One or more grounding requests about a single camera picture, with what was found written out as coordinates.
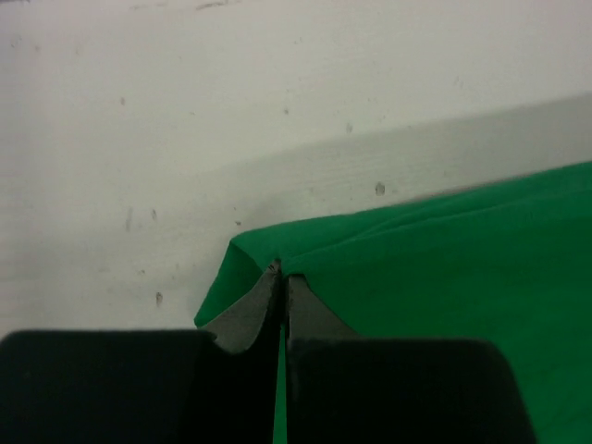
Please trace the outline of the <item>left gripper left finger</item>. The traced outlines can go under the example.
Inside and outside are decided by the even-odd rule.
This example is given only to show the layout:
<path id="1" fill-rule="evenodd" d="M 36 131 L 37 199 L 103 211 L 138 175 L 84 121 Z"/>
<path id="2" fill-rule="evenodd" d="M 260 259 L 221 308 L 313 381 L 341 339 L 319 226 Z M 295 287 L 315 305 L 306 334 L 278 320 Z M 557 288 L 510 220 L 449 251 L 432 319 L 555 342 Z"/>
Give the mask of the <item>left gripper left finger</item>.
<path id="1" fill-rule="evenodd" d="M 193 330 L 23 330 L 1 342 L 5 443 L 269 443 L 282 276 Z"/>

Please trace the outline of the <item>green t shirt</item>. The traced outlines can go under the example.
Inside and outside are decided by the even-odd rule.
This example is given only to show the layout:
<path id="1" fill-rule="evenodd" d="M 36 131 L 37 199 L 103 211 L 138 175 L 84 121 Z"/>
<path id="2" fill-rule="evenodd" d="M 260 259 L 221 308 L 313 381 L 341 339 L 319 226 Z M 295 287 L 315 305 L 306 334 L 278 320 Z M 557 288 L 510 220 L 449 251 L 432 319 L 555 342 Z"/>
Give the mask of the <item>green t shirt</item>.
<path id="1" fill-rule="evenodd" d="M 537 439 L 591 439 L 591 166 L 232 238 L 194 322 L 274 260 L 368 336 L 476 337 L 509 359 Z"/>

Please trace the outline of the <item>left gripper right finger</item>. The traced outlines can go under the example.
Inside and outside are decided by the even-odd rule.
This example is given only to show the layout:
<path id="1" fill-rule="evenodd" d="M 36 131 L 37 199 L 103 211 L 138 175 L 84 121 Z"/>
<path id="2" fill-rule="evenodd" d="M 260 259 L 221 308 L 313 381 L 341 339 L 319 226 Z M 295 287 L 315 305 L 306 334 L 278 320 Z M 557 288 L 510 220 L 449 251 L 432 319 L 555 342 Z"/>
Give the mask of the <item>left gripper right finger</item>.
<path id="1" fill-rule="evenodd" d="M 369 338 L 286 285 L 291 443 L 533 443 L 512 369 L 481 339 Z"/>

